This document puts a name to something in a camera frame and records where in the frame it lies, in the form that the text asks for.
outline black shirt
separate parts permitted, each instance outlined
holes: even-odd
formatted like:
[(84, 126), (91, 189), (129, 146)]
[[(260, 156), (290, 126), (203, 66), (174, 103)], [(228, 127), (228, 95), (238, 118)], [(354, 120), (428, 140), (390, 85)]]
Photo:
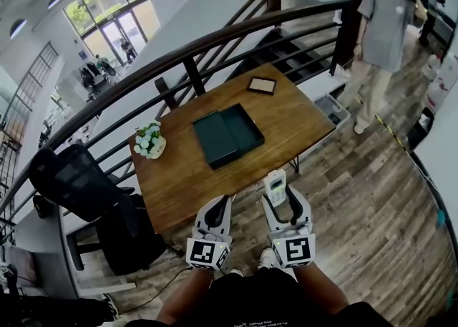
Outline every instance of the black shirt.
[[(126, 327), (163, 327), (133, 321)], [(391, 326), (369, 304), (356, 303), (335, 316), (307, 303), (297, 282), (277, 268), (253, 277), (229, 274), (212, 283), (202, 303), (176, 327)]]

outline upper floor railing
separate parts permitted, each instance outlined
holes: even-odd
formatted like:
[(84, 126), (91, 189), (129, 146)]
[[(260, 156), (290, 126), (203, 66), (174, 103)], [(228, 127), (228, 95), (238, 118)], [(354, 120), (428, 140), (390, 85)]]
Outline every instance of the upper floor railing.
[[(83, 125), (88, 123), (93, 117), (101, 114), (102, 111), (112, 104), (114, 104), (119, 99), (123, 98), (125, 95), (132, 92), (134, 89), (137, 89), (144, 83), (158, 77), (159, 75), (165, 73), (166, 71), (176, 67), (179, 64), (184, 64), (187, 70), (188, 78), (176, 84), (174, 87), (169, 88), (168, 90), (160, 93), (156, 97), (153, 97), (149, 101), (144, 104), (141, 104), (139, 107), (135, 108), (128, 114), (126, 114), (123, 118), (117, 120), (116, 122), (112, 123), (109, 127), (105, 130), (100, 132), (98, 135), (94, 136), (90, 141), (85, 143), (86, 148), (90, 148), (100, 142), (103, 138), (107, 135), (115, 131), (117, 128), (121, 127), (122, 125), (126, 124), (130, 120), (136, 118), (139, 114), (143, 113), (147, 109), (164, 102), (165, 99), (174, 97), (178, 92), (187, 89), (188, 87), (192, 87), (195, 90), (197, 95), (205, 94), (205, 87), (203, 84), (203, 79), (209, 77), (210, 75), (219, 72), (220, 70), (229, 67), (233, 64), (241, 62), (244, 59), (247, 59), (259, 52), (263, 51), (264, 49), (271, 48), (276, 44), (282, 44), (286, 41), (293, 41), (294, 39), (301, 38), (303, 36), (308, 36), (314, 34), (319, 31), (323, 31), (326, 29), (330, 29), (336, 26), (335, 23), (324, 24), (321, 26), (315, 26), (313, 28), (304, 29), (303, 31), (298, 31), (294, 34), (285, 36), (281, 39), (278, 39), (274, 42), (270, 42), (267, 44), (263, 44), (259, 47), (251, 49), (249, 51), (243, 52), (237, 56), (231, 57), (224, 62), (216, 64), (215, 66), (207, 68), (205, 71), (199, 72), (196, 63), (195, 57), (199, 56), (206, 51), (209, 51), (214, 48), (218, 48), (223, 44), (227, 44), (228, 42), (234, 41), (241, 37), (247, 36), (256, 31), (260, 31), (262, 29), (268, 27), (275, 27), (280, 26), (282, 23), (291, 21), (294, 19), (305, 18), (307, 16), (313, 16), (316, 14), (322, 14), (330, 11), (340, 10), (349, 5), (348, 0), (339, 0), (333, 1), (323, 4), (318, 4), (314, 6), (307, 6), (302, 8), (295, 8), (295, 9), (288, 9), (282, 11), (274, 11), (271, 13), (264, 14), (262, 16), (245, 20), (240, 23), (227, 26), (223, 29), (215, 31), (211, 34), (208, 34), (204, 37), (196, 39), (189, 44), (176, 49), (160, 58), (150, 62), (149, 64), (141, 67), (137, 71), (131, 73), (128, 77), (124, 78), (121, 82), (107, 90), (106, 92), (102, 93), (96, 101), (92, 101), (88, 103), (88, 105), (78, 112), (73, 118), (68, 121), (56, 134), (54, 134), (49, 141), (45, 144), (44, 147), (50, 149), (57, 149), (62, 143), (64, 143), (67, 139), (69, 139), (79, 128)], [(334, 43), (336, 39), (329, 39), (324, 42), (320, 42), (307, 48), (307, 50), (303, 50), (299, 53), (309, 52), (313, 49), (317, 49), (319, 47), (325, 46), (327, 44)], [(281, 57), (281, 61), (287, 61), (294, 57), (297, 57), (298, 52), (294, 52), (287, 56)], [(301, 66), (293, 68), (291, 71), (286, 72), (286, 76), (293, 74), (299, 70), (305, 69), (307, 66), (315, 64), (316, 62), (322, 62), (325, 59), (329, 59), (333, 56), (333, 54), (327, 54), (324, 56), (320, 56), (315, 58), (312, 61), (306, 62)], [(335, 61), (331, 64), (331, 69), (335, 66)], [(311, 73), (307, 78), (312, 76), (316, 76), (322, 72), (328, 70), (329, 67), (323, 67), (323, 69), (315, 71)], [(120, 142), (114, 142), (111, 148), (97, 158), (97, 163), (101, 163), (115, 153), (119, 152), (121, 149), (128, 146), (128, 139), (129, 137), (125, 137)], [(110, 169), (105, 171), (106, 174), (112, 174), (113, 172), (119, 170), (120, 168), (125, 167), (132, 163), (132, 157), (127, 157), (122, 161), (118, 162), (116, 165), (111, 166)], [(15, 194), (18, 193), (21, 186), (27, 181), (28, 179), (28, 168), (27, 165), (21, 173), (15, 178), (13, 185), (9, 188), (7, 193), (5, 194), (3, 200), (0, 204), (0, 215), (4, 216), (5, 209), (11, 204), (11, 201), (14, 199)], [(121, 184), (127, 178), (132, 177), (135, 174), (135, 169), (126, 171), (124, 175), (118, 178), (115, 183)], [(4, 219), (0, 219), (0, 223), (3, 225), (0, 228), (0, 233), (3, 235), (2, 242), (4, 242), (14, 231), (14, 223), (13, 219), (14, 216), (33, 198), (36, 191), (32, 191), (29, 195), (25, 196), (25, 198), (16, 206), (14, 206), (13, 211), (9, 214), (9, 216), (5, 217)]]
[(16, 159), (21, 148), (27, 120), (56, 58), (57, 53), (48, 42), (19, 83), (1, 119), (0, 198), (13, 182)]

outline white sneaker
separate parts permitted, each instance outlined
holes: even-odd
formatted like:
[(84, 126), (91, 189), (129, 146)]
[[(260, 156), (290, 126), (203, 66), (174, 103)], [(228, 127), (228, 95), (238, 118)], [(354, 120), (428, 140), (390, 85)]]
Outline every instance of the white sneaker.
[(242, 271), (240, 271), (238, 268), (231, 269), (229, 273), (236, 273), (237, 275), (240, 275), (243, 277)]
[(358, 124), (355, 125), (354, 130), (358, 135), (361, 135), (364, 132), (364, 128)]
[(275, 255), (275, 252), (273, 252), (273, 249), (270, 247), (266, 248), (260, 254), (258, 270), (263, 267), (272, 268), (276, 260), (277, 256)]

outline small picture frame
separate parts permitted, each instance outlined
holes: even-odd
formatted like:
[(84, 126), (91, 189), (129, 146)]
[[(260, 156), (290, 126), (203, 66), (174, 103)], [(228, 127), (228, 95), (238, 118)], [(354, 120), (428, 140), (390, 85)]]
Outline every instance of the small picture frame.
[(276, 85), (277, 85), (276, 80), (262, 78), (262, 77), (252, 77), (247, 90), (250, 92), (273, 95), (273, 93), (275, 92)]

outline glass door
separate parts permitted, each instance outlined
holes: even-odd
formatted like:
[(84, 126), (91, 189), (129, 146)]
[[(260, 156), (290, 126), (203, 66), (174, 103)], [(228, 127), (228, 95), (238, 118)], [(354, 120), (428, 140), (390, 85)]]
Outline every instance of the glass door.
[(117, 21), (122, 27), (122, 30), (125, 32), (130, 43), (134, 47), (134, 50), (137, 52), (137, 54), (139, 54), (143, 47), (145, 47), (146, 43), (140, 33), (134, 17), (132, 16), (132, 13), (129, 11), (126, 14), (121, 15), (119, 18), (117, 18)]
[(104, 26), (102, 29), (105, 35), (107, 36), (110, 44), (113, 46), (117, 54), (120, 56), (122, 64), (125, 64), (125, 62), (127, 61), (126, 54), (124, 51), (122, 51), (121, 48), (121, 38), (123, 36), (121, 35), (121, 31), (116, 25), (116, 22), (112, 21), (108, 23), (106, 26)]

